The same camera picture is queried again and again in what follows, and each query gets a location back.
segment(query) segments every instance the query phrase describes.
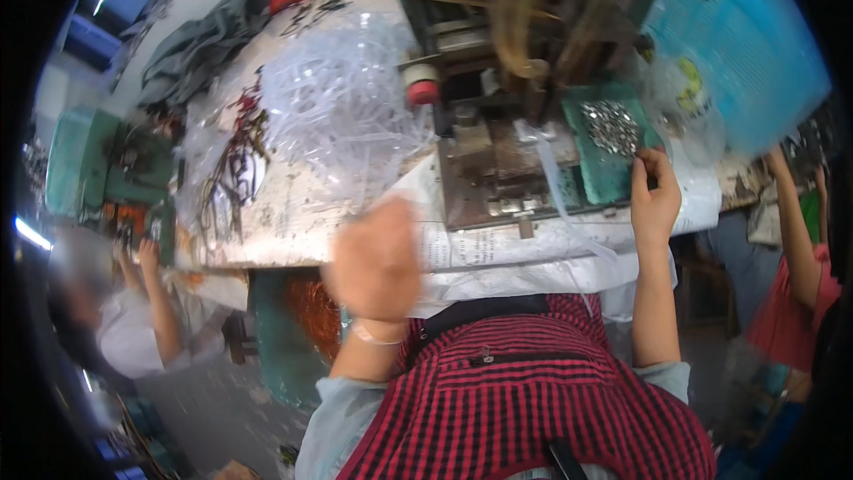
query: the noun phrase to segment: gray cloth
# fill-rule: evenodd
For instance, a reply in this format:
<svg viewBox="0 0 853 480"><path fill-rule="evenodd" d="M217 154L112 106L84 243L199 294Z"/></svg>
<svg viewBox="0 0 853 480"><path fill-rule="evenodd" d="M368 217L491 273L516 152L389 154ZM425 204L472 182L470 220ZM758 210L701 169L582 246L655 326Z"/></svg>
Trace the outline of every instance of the gray cloth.
<svg viewBox="0 0 853 480"><path fill-rule="evenodd" d="M658 363L634 369L634 372L647 383L688 403L690 366L687 363ZM296 460L297 480L337 477L379 411L387 385L337 378L321 379L316 387L323 402L308 422ZM597 464L581 464L581 467L590 480L616 478L615 473ZM550 468L540 467L512 475L507 480L550 477Z"/></svg>
<svg viewBox="0 0 853 480"><path fill-rule="evenodd" d="M270 0L221 0L205 18L182 24L145 65L137 105L186 104L206 89L219 67L270 20L268 5Z"/></svg>
<svg viewBox="0 0 853 480"><path fill-rule="evenodd" d="M716 228L697 234L699 246L726 268L734 289L738 324L746 332L779 270L782 249L746 240L746 215L734 211L720 216Z"/></svg>

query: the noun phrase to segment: blue plastic bin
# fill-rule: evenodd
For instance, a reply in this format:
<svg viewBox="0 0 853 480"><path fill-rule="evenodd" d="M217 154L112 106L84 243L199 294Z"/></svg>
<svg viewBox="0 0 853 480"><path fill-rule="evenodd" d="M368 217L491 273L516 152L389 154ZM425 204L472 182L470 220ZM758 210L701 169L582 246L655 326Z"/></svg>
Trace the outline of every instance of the blue plastic bin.
<svg viewBox="0 0 853 480"><path fill-rule="evenodd" d="M658 53L696 61L742 154L793 133L832 89L794 0L656 0L646 31Z"/></svg>

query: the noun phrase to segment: red checkered apron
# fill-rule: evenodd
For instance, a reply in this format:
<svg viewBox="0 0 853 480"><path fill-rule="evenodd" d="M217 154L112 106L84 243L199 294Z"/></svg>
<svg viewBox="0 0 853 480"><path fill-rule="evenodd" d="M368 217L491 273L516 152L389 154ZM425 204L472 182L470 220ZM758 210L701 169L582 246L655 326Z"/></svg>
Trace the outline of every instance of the red checkered apron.
<svg viewBox="0 0 853 480"><path fill-rule="evenodd" d="M620 478L712 478L710 440L690 409L610 354L601 304L548 297L551 313L441 333L391 380L338 478L489 478L549 464L565 438L579 463ZM412 323L401 359L419 340Z"/></svg>

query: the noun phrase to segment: worker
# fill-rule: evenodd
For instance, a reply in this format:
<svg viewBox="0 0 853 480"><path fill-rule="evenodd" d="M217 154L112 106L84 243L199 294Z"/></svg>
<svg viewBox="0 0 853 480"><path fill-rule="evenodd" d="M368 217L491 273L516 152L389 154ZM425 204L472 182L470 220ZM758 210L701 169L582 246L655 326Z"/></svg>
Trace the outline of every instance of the worker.
<svg viewBox="0 0 853 480"><path fill-rule="evenodd" d="M138 379L175 371L213 358L224 351L222 326L231 313L188 293L169 293L160 277L159 248L150 240L139 244L140 280L127 252L115 253L123 279L113 291L110 278L88 267L97 260L81 260L81 240L89 241L93 253L102 241L77 236L58 244L60 254L75 254L81 267L72 268L73 256L57 266L58 283L64 299L65 320L77 329L92 332L106 362L123 376Z"/></svg>
<svg viewBox="0 0 853 480"><path fill-rule="evenodd" d="M408 203L344 228L325 278L355 319L316 385L322 403L296 477L549 478L554 464L573 479L713 477L710 440L687 405L670 283L680 204L666 154L641 151L633 369L610 353L596 295L590 310L579 295L528 296L407 320L421 293Z"/></svg>
<svg viewBox="0 0 853 480"><path fill-rule="evenodd" d="M699 247L726 268L746 341L776 363L810 372L818 329L841 295L826 246L826 178L818 168L819 241L813 244L779 145L765 159L776 180L782 248L749 243L742 212L721 216L716 228L701 232Z"/></svg>

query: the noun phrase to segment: teal tray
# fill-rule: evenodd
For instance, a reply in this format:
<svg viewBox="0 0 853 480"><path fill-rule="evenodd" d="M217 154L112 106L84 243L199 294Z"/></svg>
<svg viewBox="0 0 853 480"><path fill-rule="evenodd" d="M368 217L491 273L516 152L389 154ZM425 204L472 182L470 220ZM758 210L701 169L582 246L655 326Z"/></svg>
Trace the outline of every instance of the teal tray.
<svg viewBox="0 0 853 480"><path fill-rule="evenodd" d="M563 95L563 112L575 135L586 200L592 205L614 204L630 199L632 160L605 152L592 142L590 127L583 118L580 106L583 102L596 100L614 100L625 105L640 127L640 147L654 148L664 143L648 123L640 97L629 83L611 81L566 90Z"/></svg>

